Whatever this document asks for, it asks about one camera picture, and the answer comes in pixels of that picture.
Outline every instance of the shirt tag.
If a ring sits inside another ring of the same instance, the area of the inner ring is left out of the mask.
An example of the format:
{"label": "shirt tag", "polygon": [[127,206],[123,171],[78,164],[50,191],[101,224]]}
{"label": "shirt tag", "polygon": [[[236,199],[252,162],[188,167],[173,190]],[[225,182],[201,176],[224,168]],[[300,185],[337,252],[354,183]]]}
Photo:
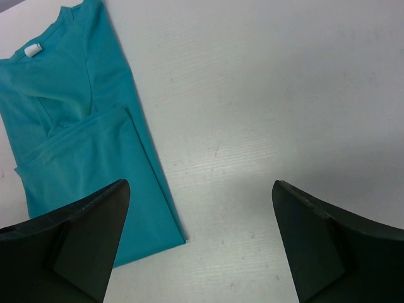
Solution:
{"label": "shirt tag", "polygon": [[27,55],[27,57],[31,58],[38,54],[42,50],[41,46],[39,43],[32,44],[24,49],[24,53]]}

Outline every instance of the white table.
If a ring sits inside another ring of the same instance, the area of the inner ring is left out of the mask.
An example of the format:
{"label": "white table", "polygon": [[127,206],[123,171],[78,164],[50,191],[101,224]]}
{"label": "white table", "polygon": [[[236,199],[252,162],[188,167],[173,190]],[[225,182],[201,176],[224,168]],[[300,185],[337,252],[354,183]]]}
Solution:
{"label": "white table", "polygon": [[[1,13],[0,57],[79,1]],[[106,302],[297,302],[276,179],[404,228],[401,0],[107,6],[189,242],[115,269]],[[28,218],[14,166],[2,127],[0,227]]]}

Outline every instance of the teal t-shirt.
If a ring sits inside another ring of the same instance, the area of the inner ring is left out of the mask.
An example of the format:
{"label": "teal t-shirt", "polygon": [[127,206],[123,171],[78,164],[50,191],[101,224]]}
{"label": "teal t-shirt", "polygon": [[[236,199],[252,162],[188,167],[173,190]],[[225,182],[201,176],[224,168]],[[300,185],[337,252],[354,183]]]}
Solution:
{"label": "teal t-shirt", "polygon": [[[33,44],[42,50],[26,55]],[[30,217],[127,179],[131,202],[115,266],[185,243],[101,1],[62,7],[41,36],[0,61],[0,113]]]}

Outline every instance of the neckline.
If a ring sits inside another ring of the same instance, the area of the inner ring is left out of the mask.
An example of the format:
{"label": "neckline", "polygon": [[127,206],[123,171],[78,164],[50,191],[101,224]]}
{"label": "neckline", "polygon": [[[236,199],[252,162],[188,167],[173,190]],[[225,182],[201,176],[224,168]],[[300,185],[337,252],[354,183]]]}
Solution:
{"label": "neckline", "polygon": [[57,16],[56,21],[54,23],[49,25],[45,29],[45,31],[43,33],[41,33],[39,36],[29,40],[22,47],[20,47],[18,50],[16,50],[15,53],[10,58],[0,59],[0,65],[32,63],[33,61],[19,62],[22,58],[25,57],[24,49],[34,43],[41,44],[43,41],[48,39],[64,22],[66,23],[66,26],[69,27],[69,22],[66,22],[67,21],[66,17],[72,14],[72,9],[73,8],[61,6],[61,8],[59,10],[59,15]]}

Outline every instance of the folded shirt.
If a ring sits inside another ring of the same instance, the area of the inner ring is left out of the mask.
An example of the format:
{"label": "folded shirt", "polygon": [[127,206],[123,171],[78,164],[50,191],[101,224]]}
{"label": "folded shirt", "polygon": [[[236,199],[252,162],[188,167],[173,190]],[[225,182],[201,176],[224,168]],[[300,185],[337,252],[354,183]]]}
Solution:
{"label": "folded shirt", "polygon": [[30,217],[127,179],[115,266],[185,243],[103,3],[62,7],[42,35],[0,60],[0,113]]}

